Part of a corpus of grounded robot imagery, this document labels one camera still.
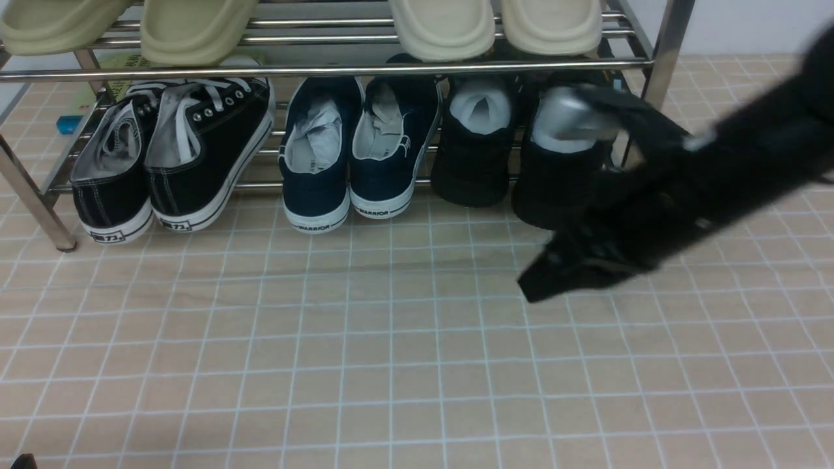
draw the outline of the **beige slipper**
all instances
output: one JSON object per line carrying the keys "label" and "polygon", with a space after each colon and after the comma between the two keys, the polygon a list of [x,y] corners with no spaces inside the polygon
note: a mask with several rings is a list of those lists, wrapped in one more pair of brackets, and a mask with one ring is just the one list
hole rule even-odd
{"label": "beige slipper", "polygon": [[507,40],[529,53],[587,53],[602,40],[600,0],[501,0],[501,22]]}
{"label": "beige slipper", "polygon": [[405,52],[426,61],[463,60],[490,50],[490,0],[389,0]]}
{"label": "beige slipper", "polygon": [[258,0],[146,0],[142,55],[169,65],[220,63],[240,42]]}
{"label": "beige slipper", "polygon": [[12,0],[0,16],[6,51],[64,53],[101,38],[133,0]]}

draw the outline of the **black sneaker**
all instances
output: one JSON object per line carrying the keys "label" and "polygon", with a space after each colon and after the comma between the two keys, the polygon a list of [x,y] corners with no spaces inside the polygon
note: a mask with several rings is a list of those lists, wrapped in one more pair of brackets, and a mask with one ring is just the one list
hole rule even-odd
{"label": "black sneaker", "polygon": [[[235,57],[223,65],[258,63]],[[214,222],[274,119],[275,95],[266,78],[195,79],[165,90],[145,160],[162,225],[189,232]]]}
{"label": "black sneaker", "polygon": [[97,243],[127,243],[150,227],[153,210],[142,165],[163,91],[182,82],[135,82],[107,110],[78,156],[69,177],[73,200],[84,231]]}
{"label": "black sneaker", "polygon": [[284,212],[303,233],[327,233],[348,218],[348,159],[364,90],[358,78],[307,78],[289,101],[278,163]]}
{"label": "black sneaker", "polygon": [[431,187],[464,207],[498,204],[510,187],[520,78],[451,78]]}
{"label": "black sneaker", "polygon": [[[400,54],[389,60],[414,60]],[[350,159],[350,201],[372,219],[408,208],[417,171],[440,121],[433,77],[377,77],[369,84]]]}
{"label": "black sneaker", "polygon": [[558,140],[560,103],[555,90],[589,83],[610,86],[604,72],[560,72],[551,75],[534,103],[521,142],[521,171],[513,188],[512,208],[527,224],[557,229],[591,203],[596,179],[611,152],[609,141]]}

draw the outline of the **shoe rack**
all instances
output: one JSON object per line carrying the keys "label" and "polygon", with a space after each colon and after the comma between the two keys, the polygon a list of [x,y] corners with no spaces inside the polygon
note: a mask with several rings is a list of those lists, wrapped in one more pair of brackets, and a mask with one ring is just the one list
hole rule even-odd
{"label": "shoe rack", "polygon": [[[307,0],[308,2],[340,2],[349,0]],[[292,3],[292,0],[261,0],[262,3]],[[657,39],[652,46],[642,26],[637,21],[634,11],[626,0],[607,0],[608,8],[602,13],[604,29],[603,41],[611,39],[625,39],[630,54],[616,58],[583,58],[571,59],[564,57],[540,56],[535,60],[514,62],[459,62],[459,63],[415,63],[415,64],[382,64],[359,65],[322,64],[309,65],[264,65],[257,68],[220,68],[220,67],[189,67],[189,68],[121,68],[101,69],[94,51],[101,49],[138,49],[139,21],[118,21],[109,30],[108,35],[100,38],[89,48],[78,50],[75,57],[80,69],[72,70],[30,70],[16,72],[0,72],[0,83],[41,83],[41,82],[89,82],[96,93],[96,102],[91,106],[87,115],[78,125],[73,141],[58,158],[51,173],[38,187],[27,170],[15,156],[6,140],[0,135],[0,174],[18,194],[23,204],[32,213],[43,231],[55,244],[56,249],[71,252],[75,249],[76,240],[62,221],[55,215],[53,207],[60,194],[71,193],[68,176],[77,156],[81,153],[90,135],[95,130],[99,119],[108,106],[113,104],[113,95],[108,87],[109,80],[160,79],[160,78],[212,78],[212,77],[305,77],[323,75],[409,75],[430,74],[446,75],[458,73],[520,73],[547,72],[565,69],[594,69],[594,70],[642,70],[646,83],[642,89],[642,98],[652,106],[661,108],[666,97],[666,90],[675,68],[678,54],[683,43],[686,27],[689,23],[695,0],[667,0]],[[500,25],[500,17],[495,18]],[[329,19],[270,19],[253,18],[248,30],[287,30],[305,28],[327,28],[327,31],[337,33],[326,34],[286,34],[286,35],[244,35],[241,46],[275,46],[293,47],[298,45],[317,45],[320,47],[338,44],[390,44],[398,39],[393,32],[392,18],[329,18]],[[379,29],[378,33],[356,34],[351,28]],[[498,29],[496,39],[503,39],[504,34]],[[0,68],[6,64],[11,56],[0,46]],[[278,103],[279,108],[285,108],[286,103]],[[284,135],[283,129],[274,129],[273,137]],[[263,155],[277,154],[277,149],[263,149]],[[418,184],[428,184],[428,178],[421,178]],[[236,190],[247,189],[279,189],[280,181],[238,183]]]}

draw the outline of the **white wall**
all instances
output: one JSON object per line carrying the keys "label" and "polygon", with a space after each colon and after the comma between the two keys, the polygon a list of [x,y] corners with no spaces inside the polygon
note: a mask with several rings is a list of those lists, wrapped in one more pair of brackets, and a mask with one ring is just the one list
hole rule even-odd
{"label": "white wall", "polygon": [[[654,40],[666,0],[630,0]],[[683,53],[800,53],[834,23],[832,0],[696,0]]]}

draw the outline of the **navy canvas sneaker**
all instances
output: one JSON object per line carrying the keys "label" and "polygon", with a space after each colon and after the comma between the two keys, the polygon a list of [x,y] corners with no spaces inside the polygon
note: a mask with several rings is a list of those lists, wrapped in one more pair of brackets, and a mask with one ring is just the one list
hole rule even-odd
{"label": "navy canvas sneaker", "polygon": [[364,90],[358,78],[307,78],[287,110],[278,163],[284,212],[303,233],[327,233],[348,218],[348,160]]}
{"label": "navy canvas sneaker", "polygon": [[[400,54],[389,63],[414,62]],[[350,200],[371,219],[408,208],[417,171],[440,121],[434,77],[377,77],[366,92],[350,159]]]}

